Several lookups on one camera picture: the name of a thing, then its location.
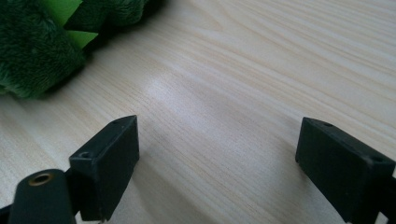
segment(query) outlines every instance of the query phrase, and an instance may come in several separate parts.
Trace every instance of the stuffed toy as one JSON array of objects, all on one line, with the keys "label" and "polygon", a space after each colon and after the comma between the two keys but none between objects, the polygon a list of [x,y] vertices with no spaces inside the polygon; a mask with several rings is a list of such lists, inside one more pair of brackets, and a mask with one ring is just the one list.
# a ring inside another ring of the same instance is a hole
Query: stuffed toy
[{"label": "stuffed toy", "polygon": [[0,0],[0,93],[32,98],[70,76],[104,25],[137,23],[148,0]]}]

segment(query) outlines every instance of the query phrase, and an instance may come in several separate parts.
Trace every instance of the light wood grain surface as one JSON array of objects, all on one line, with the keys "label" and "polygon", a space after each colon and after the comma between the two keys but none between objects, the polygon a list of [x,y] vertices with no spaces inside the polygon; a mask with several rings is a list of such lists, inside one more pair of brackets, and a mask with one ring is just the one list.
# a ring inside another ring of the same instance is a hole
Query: light wood grain surface
[{"label": "light wood grain surface", "polygon": [[109,223],[343,223],[294,161],[303,117],[396,160],[396,2],[169,0],[40,100],[0,97],[0,206],[138,116]]}]

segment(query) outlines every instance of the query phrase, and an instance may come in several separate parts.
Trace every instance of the screw hole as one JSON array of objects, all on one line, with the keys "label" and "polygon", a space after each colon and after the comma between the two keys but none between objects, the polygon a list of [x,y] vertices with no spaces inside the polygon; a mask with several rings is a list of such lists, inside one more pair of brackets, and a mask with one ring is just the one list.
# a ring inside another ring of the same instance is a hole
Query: screw hole
[{"label": "screw hole", "polygon": [[37,187],[50,182],[52,178],[53,178],[53,174],[37,175],[29,180],[29,185]]},{"label": "screw hole", "polygon": [[330,124],[330,123],[323,123],[323,125],[326,127],[332,127],[332,124]]},{"label": "screw hole", "polygon": [[89,153],[89,152],[81,152],[80,154],[79,154],[79,156],[80,157],[82,157],[82,158],[90,158],[91,157],[91,153]]}]

